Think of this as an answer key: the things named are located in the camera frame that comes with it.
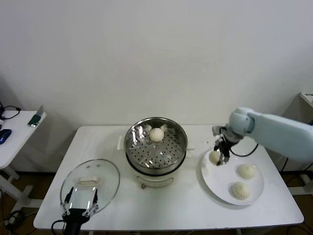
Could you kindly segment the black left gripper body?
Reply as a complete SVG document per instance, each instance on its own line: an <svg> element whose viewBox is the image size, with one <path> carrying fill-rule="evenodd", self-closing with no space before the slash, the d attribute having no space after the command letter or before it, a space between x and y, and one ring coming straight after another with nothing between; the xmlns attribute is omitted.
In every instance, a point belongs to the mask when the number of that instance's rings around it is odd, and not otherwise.
<svg viewBox="0 0 313 235"><path fill-rule="evenodd" d="M81 226L89 221L89 214L86 209L69 209L69 214L62 215L66 224L64 235L79 235Z"/></svg>

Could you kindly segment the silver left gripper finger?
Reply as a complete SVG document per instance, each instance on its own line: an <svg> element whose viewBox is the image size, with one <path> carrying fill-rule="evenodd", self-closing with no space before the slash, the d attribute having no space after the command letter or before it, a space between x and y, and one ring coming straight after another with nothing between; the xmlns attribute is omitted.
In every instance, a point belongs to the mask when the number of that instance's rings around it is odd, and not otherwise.
<svg viewBox="0 0 313 235"><path fill-rule="evenodd" d="M64 200L62 200L63 213L69 213L69 201L73 193L73 187L70 188Z"/></svg>
<svg viewBox="0 0 313 235"><path fill-rule="evenodd" d="M98 205L98 188L95 188L94 195L91 202L88 202L87 209L83 213L84 217L91 217L95 213L98 212L99 205Z"/></svg>

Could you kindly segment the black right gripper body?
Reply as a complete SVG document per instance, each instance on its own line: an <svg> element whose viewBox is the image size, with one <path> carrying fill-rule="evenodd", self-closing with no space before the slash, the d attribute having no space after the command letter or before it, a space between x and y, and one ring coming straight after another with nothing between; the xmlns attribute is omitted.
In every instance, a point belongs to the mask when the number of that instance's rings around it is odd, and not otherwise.
<svg viewBox="0 0 313 235"><path fill-rule="evenodd" d="M224 137L220 137L215 141L215 145L219 145L221 150L229 150L231 148L230 142L224 139Z"/></svg>

